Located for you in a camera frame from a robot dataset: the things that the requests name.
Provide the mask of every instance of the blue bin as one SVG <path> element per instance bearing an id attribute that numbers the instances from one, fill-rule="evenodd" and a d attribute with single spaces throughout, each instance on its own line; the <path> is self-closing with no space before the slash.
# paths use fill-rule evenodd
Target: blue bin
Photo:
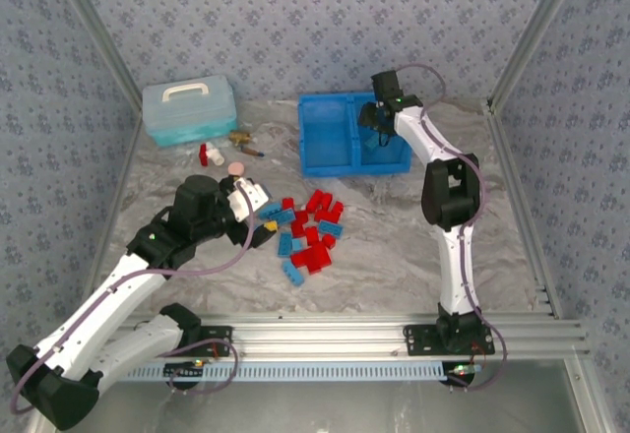
<path id="1" fill-rule="evenodd" d="M 395 136 L 381 147 L 377 132 L 358 126 L 361 107 L 368 101 L 375 101 L 374 93 L 300 96 L 299 152 L 305 177 L 410 171 L 411 148 L 405 140 Z"/>

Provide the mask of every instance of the blue patterned wall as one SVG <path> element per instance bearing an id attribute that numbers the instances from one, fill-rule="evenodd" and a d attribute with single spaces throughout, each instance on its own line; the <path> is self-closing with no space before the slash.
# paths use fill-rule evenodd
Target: blue patterned wall
<path id="1" fill-rule="evenodd" d="M 565 0 L 502 117 L 563 310 L 630 431 L 630 0 Z"/>
<path id="2" fill-rule="evenodd" d="M 3 361 L 78 304 L 136 117 L 66 0 L 0 0 Z"/>
<path id="3" fill-rule="evenodd" d="M 365 90 L 411 61 L 488 96 L 536 1 L 93 0 L 141 88 L 222 73 L 247 98 Z M 406 90 L 435 93 L 414 74 Z"/>

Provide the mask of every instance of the purple cable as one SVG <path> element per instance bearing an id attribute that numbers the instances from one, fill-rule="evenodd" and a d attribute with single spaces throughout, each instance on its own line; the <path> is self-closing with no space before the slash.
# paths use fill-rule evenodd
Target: purple cable
<path id="1" fill-rule="evenodd" d="M 29 379 L 34 374 L 34 372 L 37 369 L 39 369 L 48 359 L 50 359 L 50 357 L 54 354 L 55 350 L 62 349 L 64 342 L 66 342 L 68 338 L 74 332 L 76 332 L 77 329 L 88 319 L 88 317 L 90 317 L 90 315 L 96 309 L 96 307 L 98 307 L 98 305 L 100 305 L 105 298 L 107 298 L 110 294 L 114 293 L 120 285 L 128 281 L 130 278 L 136 278 L 138 276 L 144 276 L 147 274 L 161 274 L 163 276 L 176 276 L 176 277 L 209 276 L 212 274 L 220 273 L 221 271 L 224 271 L 227 268 L 230 268 L 231 266 L 236 264 L 238 261 L 240 261 L 242 257 L 245 255 L 245 253 L 247 252 L 247 249 L 249 248 L 249 245 L 251 244 L 252 238 L 254 236 L 254 208 L 252 207 L 252 203 L 249 200 L 249 197 L 247 196 L 247 192 L 245 192 L 242 189 L 242 187 L 240 186 L 238 182 L 236 182 L 236 189 L 243 195 L 243 198 L 245 199 L 245 203 L 247 204 L 247 210 L 249 212 L 249 216 L 247 217 L 247 223 L 249 225 L 249 228 L 247 230 L 247 237 L 245 238 L 243 247 L 240 249 L 240 251 L 238 251 L 236 256 L 234 256 L 232 259 L 227 261 L 225 264 L 221 264 L 220 266 L 217 266 L 215 268 L 205 269 L 201 271 L 177 271 L 175 269 L 142 269 L 141 271 L 135 271 L 133 273 L 128 274 L 127 276 L 124 276 L 123 278 L 120 278 L 119 281 L 113 283 L 109 287 L 109 289 L 111 290 L 107 290 L 106 292 L 102 293 L 100 297 L 97 298 L 94 301 L 94 303 L 90 305 L 84 313 L 81 314 L 79 318 L 77 318 L 75 323 L 73 323 L 68 328 L 68 330 L 66 330 L 66 332 L 59 339 L 59 341 L 56 342 L 53 345 L 53 347 L 51 347 L 50 350 L 48 350 L 48 352 L 46 352 L 41 358 L 39 358 L 34 363 L 34 365 L 31 366 L 31 368 L 25 373 L 25 375 L 22 376 L 22 378 L 20 378 L 20 380 L 16 384 L 16 387 L 13 389 L 13 394 L 11 395 L 11 401 L 9 403 L 9 409 L 11 410 L 11 413 L 13 413 L 14 415 L 21 415 L 33 409 L 32 405 L 26 408 L 22 408 L 22 409 L 18 408 L 18 398 L 20 397 L 20 392 L 24 388 L 24 385 L 29 381 Z"/>
<path id="2" fill-rule="evenodd" d="M 505 342 L 505 339 L 503 338 L 503 335 L 501 335 L 501 333 L 496 329 L 496 327 L 485 319 L 485 317 L 481 313 L 481 310 L 479 309 L 479 307 L 473 303 L 473 294 L 471 293 L 471 289 L 469 288 L 469 279 L 468 279 L 468 277 L 466 275 L 466 261 L 465 261 L 466 241 L 464 239 L 464 230 L 467 227 L 472 227 L 474 225 L 474 223 L 481 217 L 481 214 L 485 210 L 485 206 L 487 205 L 487 188 L 486 188 L 486 185 L 485 185 L 485 179 L 483 178 L 483 175 L 481 174 L 481 171 L 474 164 L 474 162 L 472 162 L 470 159 L 468 159 L 465 155 L 463 155 L 461 153 L 458 153 L 457 151 L 448 148 L 444 143 L 440 142 L 435 137 L 435 135 L 433 135 L 433 133 L 431 133 L 431 131 L 429 130 L 428 126 L 426 126 L 426 122 L 424 121 L 424 118 L 428 119 L 428 116 L 427 116 L 428 109 L 431 108 L 432 106 L 434 106 L 435 104 L 439 103 L 446 96 L 446 82 L 444 81 L 444 79 L 442 78 L 440 73 L 437 72 L 434 68 L 432 68 L 431 66 L 427 66 L 425 64 L 421 64 L 421 63 L 407 64 L 407 65 L 399 67 L 397 69 L 397 71 L 402 71 L 402 70 L 410 68 L 410 67 L 416 67 L 416 68 L 420 68 L 420 69 L 425 69 L 425 70 L 433 73 L 433 75 L 435 75 L 435 77 L 437 77 L 437 79 L 440 81 L 440 85 L 442 87 L 442 93 L 440 94 L 440 97 L 438 99 L 436 99 L 435 101 L 432 101 L 428 105 L 425 105 L 424 107 L 422 107 L 422 113 L 420 114 L 420 126 L 422 127 L 422 129 L 424 130 L 426 135 L 429 137 L 429 139 L 433 143 L 435 143 L 435 145 L 437 147 L 439 147 L 441 150 L 445 151 L 449 155 L 452 155 L 454 157 L 457 157 L 457 158 L 461 159 L 470 169 L 472 169 L 472 172 L 474 172 L 474 174 L 476 175 L 477 179 L 479 180 L 479 185 L 480 185 L 479 208 L 477 209 L 476 213 L 472 216 L 472 218 L 469 219 L 466 223 L 464 223 L 460 227 L 460 233 L 459 233 L 459 238 L 460 238 L 460 269 L 462 271 L 462 282 L 464 283 L 464 291 L 466 292 L 466 297 L 468 298 L 469 302 L 471 303 L 472 310 L 474 311 L 476 316 L 479 318 L 479 320 L 481 320 L 481 323 L 483 325 L 485 325 L 486 327 L 488 327 L 496 335 L 496 337 L 499 338 L 499 341 L 501 342 L 502 357 L 501 357 L 501 363 L 499 364 L 499 368 L 494 373 L 494 375 L 490 379 L 488 379 L 487 381 L 483 382 L 482 384 L 479 384 L 478 386 L 470 387 L 466 382 L 464 382 L 461 379 L 458 379 L 455 376 L 448 376 L 448 377 L 449 377 L 449 379 L 457 382 L 458 384 L 460 384 L 462 387 L 464 387 L 465 389 L 467 389 L 469 391 L 480 391 L 482 389 L 485 389 L 485 388 L 491 386 L 492 384 L 494 384 L 499 379 L 499 377 L 501 377 L 501 375 L 503 374 L 503 369 L 505 367 L 505 363 L 508 360 L 508 348 L 507 348 L 507 344 Z"/>
<path id="3" fill-rule="evenodd" d="M 206 340 L 193 342 L 192 344 L 188 344 L 187 346 L 179 347 L 177 349 L 174 349 L 173 351 L 165 352 L 164 354 L 161 354 L 159 357 L 175 356 L 177 354 L 181 354 L 182 352 L 190 351 L 191 349 L 194 349 L 195 347 L 203 346 L 204 344 L 210 344 L 214 342 L 216 344 L 222 344 L 223 346 L 227 346 L 227 348 L 230 351 L 232 351 L 232 353 L 234 354 L 234 365 L 232 366 L 232 371 L 229 373 L 229 376 L 227 376 L 227 379 L 225 379 L 220 384 L 216 384 L 214 387 L 211 387 L 209 389 L 204 389 L 201 391 L 184 391 L 184 390 L 177 389 L 173 385 L 173 381 L 175 377 L 177 377 L 177 374 L 181 371 L 181 369 L 175 369 L 175 371 L 170 375 L 170 378 L 168 379 L 168 387 L 170 387 L 173 390 L 173 392 L 180 393 L 184 396 L 205 396 L 207 394 L 214 394 L 218 391 L 222 391 L 223 389 L 225 389 L 227 386 L 229 386 L 232 383 L 232 381 L 236 377 L 236 374 L 238 373 L 238 352 L 236 351 L 236 348 L 231 342 L 222 340 L 221 338 L 208 338 Z"/>

